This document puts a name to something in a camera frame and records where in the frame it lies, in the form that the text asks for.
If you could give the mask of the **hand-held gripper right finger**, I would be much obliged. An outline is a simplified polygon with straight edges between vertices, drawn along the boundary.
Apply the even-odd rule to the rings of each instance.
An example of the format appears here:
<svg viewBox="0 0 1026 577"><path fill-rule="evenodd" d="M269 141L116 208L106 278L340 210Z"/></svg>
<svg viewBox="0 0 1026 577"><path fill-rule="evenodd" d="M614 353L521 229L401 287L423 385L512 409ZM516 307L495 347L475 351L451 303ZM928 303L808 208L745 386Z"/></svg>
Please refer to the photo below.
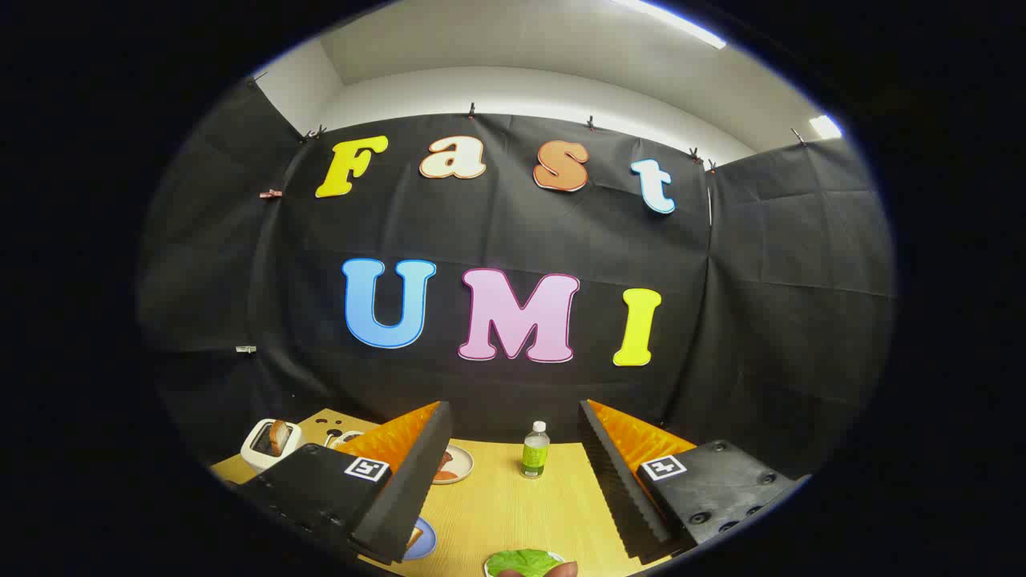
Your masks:
<svg viewBox="0 0 1026 577"><path fill-rule="evenodd" d="M711 547L806 484L737 443L688 443L592 399L579 432L626 554L645 565Z"/></svg>

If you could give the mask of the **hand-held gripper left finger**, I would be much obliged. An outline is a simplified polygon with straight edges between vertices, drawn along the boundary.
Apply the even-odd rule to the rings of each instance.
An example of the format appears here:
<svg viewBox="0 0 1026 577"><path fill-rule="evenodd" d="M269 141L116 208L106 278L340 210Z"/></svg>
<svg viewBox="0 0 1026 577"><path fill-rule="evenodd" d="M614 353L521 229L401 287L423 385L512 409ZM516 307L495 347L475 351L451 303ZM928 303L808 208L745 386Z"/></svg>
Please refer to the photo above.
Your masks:
<svg viewBox="0 0 1026 577"><path fill-rule="evenodd" d="M239 493L326 551L391 565L406 555L451 434L450 403L436 401L337 448L305 443Z"/></svg>

